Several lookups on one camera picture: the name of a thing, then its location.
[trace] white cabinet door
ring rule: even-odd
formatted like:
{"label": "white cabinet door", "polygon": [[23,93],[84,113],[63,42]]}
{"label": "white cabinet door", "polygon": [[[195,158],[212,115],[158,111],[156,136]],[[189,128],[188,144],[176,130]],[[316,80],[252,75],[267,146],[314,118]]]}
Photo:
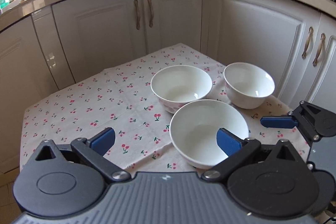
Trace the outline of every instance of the white cabinet door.
{"label": "white cabinet door", "polygon": [[57,90],[31,17],[0,33],[0,172],[19,166],[25,109]]}
{"label": "white cabinet door", "polygon": [[290,104],[295,108],[300,100],[306,100],[336,113],[336,21],[321,15],[318,37],[309,64]]}
{"label": "white cabinet door", "polygon": [[146,55],[142,0],[65,0],[52,9],[76,82]]}
{"label": "white cabinet door", "polygon": [[177,43],[199,51],[202,0],[143,0],[148,53]]}
{"label": "white cabinet door", "polygon": [[[273,95],[290,103],[308,65],[320,13],[292,0],[210,0],[208,56],[247,62],[274,79]],[[309,27],[307,58],[302,59]]]}

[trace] bowl rim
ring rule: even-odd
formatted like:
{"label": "bowl rim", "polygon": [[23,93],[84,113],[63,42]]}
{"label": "bowl rim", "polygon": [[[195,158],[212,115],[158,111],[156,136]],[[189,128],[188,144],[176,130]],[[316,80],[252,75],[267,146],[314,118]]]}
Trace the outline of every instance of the bowl rim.
{"label": "bowl rim", "polygon": [[[192,101],[171,101],[171,100],[168,100],[168,99],[165,99],[165,98],[159,96],[159,95],[153,90],[153,87],[152,87],[153,79],[154,79],[155,76],[157,76],[161,71],[166,70],[166,69],[168,69],[168,68],[172,68],[172,67],[191,67],[191,68],[200,70],[202,73],[205,73],[205,74],[207,75],[208,79],[210,80],[210,82],[211,82],[210,89],[206,92],[205,95],[201,96],[199,99],[195,99],[195,100],[192,100]],[[205,72],[204,70],[202,70],[202,69],[200,69],[200,68],[198,68],[198,67],[190,66],[190,65],[173,65],[173,66],[165,67],[165,68],[159,70],[157,73],[155,73],[155,75],[154,75],[154,76],[152,77],[152,79],[151,79],[151,90],[152,90],[152,92],[153,92],[157,97],[159,97],[161,100],[164,100],[164,101],[167,101],[167,102],[170,102],[170,103],[188,104],[188,103],[191,103],[191,102],[200,100],[201,98],[204,98],[205,96],[207,96],[207,95],[210,93],[211,89],[212,89],[212,79],[211,79],[210,75],[209,75],[207,72]]]}
{"label": "bowl rim", "polygon": [[[244,116],[243,116],[237,109],[235,109],[233,106],[231,106],[231,105],[229,105],[229,104],[227,104],[227,103],[225,103],[225,102],[218,101],[218,100],[213,100],[213,99],[202,99],[202,100],[192,101],[192,102],[190,102],[190,103],[187,103],[186,105],[184,105],[184,106],[181,107],[180,109],[178,109],[178,110],[175,112],[175,114],[173,115],[173,117],[171,118],[171,120],[170,120],[170,123],[169,123],[169,129],[171,129],[171,123],[172,123],[172,121],[174,120],[175,115],[177,115],[177,113],[178,113],[181,109],[187,107],[187,106],[190,105],[190,104],[196,104],[196,103],[199,103],[200,101],[213,101],[213,102],[216,102],[216,104],[226,104],[226,105],[228,105],[229,107],[231,107],[234,111],[238,112],[238,114],[241,115],[241,117],[243,118],[243,120],[244,120],[244,122],[245,122],[245,125],[246,125],[246,129],[247,129],[247,137],[249,136],[249,131],[248,131],[249,128],[248,128],[248,125],[247,125],[247,122],[246,122]],[[171,130],[169,130],[169,137],[170,137],[170,140],[171,140],[171,142],[172,142],[174,148],[175,148],[175,149],[176,149],[176,150],[177,150],[183,157],[185,157],[187,160],[189,160],[190,162],[194,162],[194,163],[196,163],[196,164],[199,164],[199,165],[210,166],[209,164],[207,164],[207,163],[205,163],[205,162],[198,161],[198,160],[194,160],[194,159],[190,158],[188,155],[186,155],[185,153],[183,153],[183,152],[177,147],[177,145],[175,144],[175,142],[174,142],[174,140],[173,140],[173,138],[172,138],[172,136],[171,136]]]}
{"label": "bowl rim", "polygon": [[[243,93],[243,92],[237,90],[235,87],[233,87],[233,86],[229,83],[229,81],[226,79],[226,77],[225,77],[225,70],[226,70],[226,68],[230,67],[231,65],[236,65],[236,64],[249,65],[249,66],[252,66],[252,67],[256,67],[256,68],[262,70],[263,72],[265,72],[265,73],[272,79],[272,83],[273,83],[273,90],[272,90],[272,92],[269,93],[269,94],[266,95],[266,96],[257,97],[257,96],[247,95],[246,93]],[[227,66],[224,68],[224,70],[223,70],[223,76],[224,76],[224,80],[225,80],[225,82],[230,86],[230,88],[232,88],[233,90],[237,91],[238,93],[240,93],[240,94],[242,94],[242,95],[245,95],[245,96],[247,96],[247,97],[249,97],[249,98],[256,98],[256,99],[257,99],[257,98],[258,98],[258,99],[259,99],[259,98],[260,98],[260,99],[267,98],[267,97],[270,96],[270,95],[274,92],[274,90],[275,90],[275,83],[274,83],[273,77],[270,76],[270,74],[269,74],[267,71],[263,70],[262,68],[260,68],[260,67],[258,67],[258,66],[256,66],[256,65],[250,64],[250,63],[246,63],[246,62],[235,62],[235,63],[231,63],[231,64],[227,65]]]}

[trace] table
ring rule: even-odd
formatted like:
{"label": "table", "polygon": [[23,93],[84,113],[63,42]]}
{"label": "table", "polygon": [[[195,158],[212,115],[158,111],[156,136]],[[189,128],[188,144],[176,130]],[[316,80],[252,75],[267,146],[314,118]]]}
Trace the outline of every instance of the table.
{"label": "table", "polygon": [[[195,171],[173,147],[169,137],[172,114],[163,109],[150,87],[157,71],[179,64],[205,70],[213,81],[208,99],[230,104],[224,87],[224,65],[184,44],[163,48],[105,69],[27,108],[22,125],[20,170],[44,139],[67,144],[112,127],[115,144],[104,157],[132,175],[140,170]],[[286,114],[290,109],[285,104],[270,96],[256,109],[236,109],[245,118],[250,136],[263,144],[286,138],[306,160],[309,146],[296,128],[264,128],[260,124],[263,115]]]}

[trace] cabinet handle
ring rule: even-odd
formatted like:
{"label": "cabinet handle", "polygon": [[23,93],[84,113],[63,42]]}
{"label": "cabinet handle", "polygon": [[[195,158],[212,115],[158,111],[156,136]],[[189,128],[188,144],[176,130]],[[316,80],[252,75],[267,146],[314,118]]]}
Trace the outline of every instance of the cabinet handle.
{"label": "cabinet handle", "polygon": [[326,38],[326,35],[324,33],[322,33],[322,35],[321,35],[321,42],[320,42],[319,47],[317,48],[316,56],[315,56],[315,59],[313,61],[313,66],[314,67],[317,66],[317,58],[319,58],[319,56],[320,56],[320,53],[321,53],[322,46],[323,46],[325,38]]}
{"label": "cabinet handle", "polygon": [[308,33],[308,37],[307,37],[307,40],[306,40],[306,44],[304,45],[304,51],[303,51],[303,54],[302,54],[302,59],[306,59],[307,49],[308,49],[309,42],[310,42],[310,39],[311,39],[311,36],[312,36],[313,32],[314,32],[313,27],[309,27],[309,33]]}
{"label": "cabinet handle", "polygon": [[151,17],[149,19],[149,27],[153,27],[153,19],[154,19],[154,10],[153,10],[153,6],[152,6],[152,0],[147,0],[148,1],[148,5],[149,5],[149,11],[151,12]]}
{"label": "cabinet handle", "polygon": [[136,10],[136,29],[140,30],[140,12],[139,12],[139,5],[138,0],[134,0],[135,10]]}

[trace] tablecloth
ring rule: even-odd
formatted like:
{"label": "tablecloth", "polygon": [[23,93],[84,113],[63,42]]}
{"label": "tablecloth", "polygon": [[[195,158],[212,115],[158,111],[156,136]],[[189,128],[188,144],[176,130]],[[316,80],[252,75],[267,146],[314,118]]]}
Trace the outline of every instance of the tablecloth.
{"label": "tablecloth", "polygon": [[[173,147],[169,137],[172,114],[163,109],[150,87],[153,75],[171,65],[192,65],[206,71],[213,81],[208,99],[231,103],[224,87],[224,65],[184,44],[163,48],[105,69],[27,108],[22,126],[20,168],[44,139],[67,144],[112,127],[116,133],[115,144],[104,157],[132,175],[140,170],[195,170]],[[260,124],[263,115],[286,114],[289,108],[285,104],[270,96],[256,109],[236,109],[245,118],[250,136],[264,144],[275,144],[286,138],[306,159],[309,146],[296,128],[264,128]]]}

